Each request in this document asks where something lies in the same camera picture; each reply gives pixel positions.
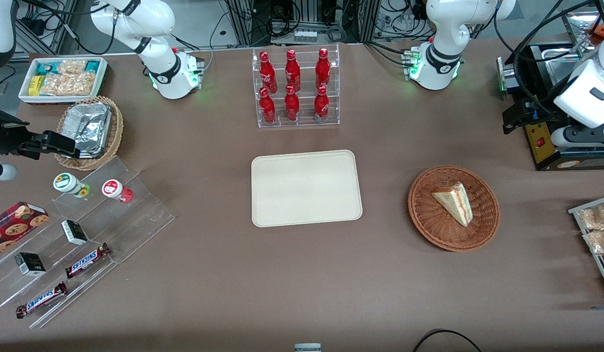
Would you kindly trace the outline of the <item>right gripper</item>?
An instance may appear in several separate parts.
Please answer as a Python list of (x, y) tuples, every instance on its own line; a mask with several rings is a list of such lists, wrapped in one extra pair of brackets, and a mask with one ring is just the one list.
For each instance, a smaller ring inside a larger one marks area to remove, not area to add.
[(42, 154), (52, 153), (80, 158), (80, 149), (76, 147), (75, 140), (51, 130), (31, 135), (29, 140), (28, 125), (29, 122), (0, 110), (0, 154), (13, 154), (32, 160), (40, 160)]

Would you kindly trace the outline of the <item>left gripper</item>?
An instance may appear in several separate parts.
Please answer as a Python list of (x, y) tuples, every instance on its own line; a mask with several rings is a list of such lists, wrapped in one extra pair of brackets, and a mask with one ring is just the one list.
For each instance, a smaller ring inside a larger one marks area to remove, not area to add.
[[(555, 105), (582, 125), (595, 129), (604, 124), (604, 63), (582, 62), (572, 72), (565, 89), (554, 99)], [(524, 110), (502, 113), (504, 134), (528, 123), (560, 122), (556, 111), (539, 100), (524, 99)]]

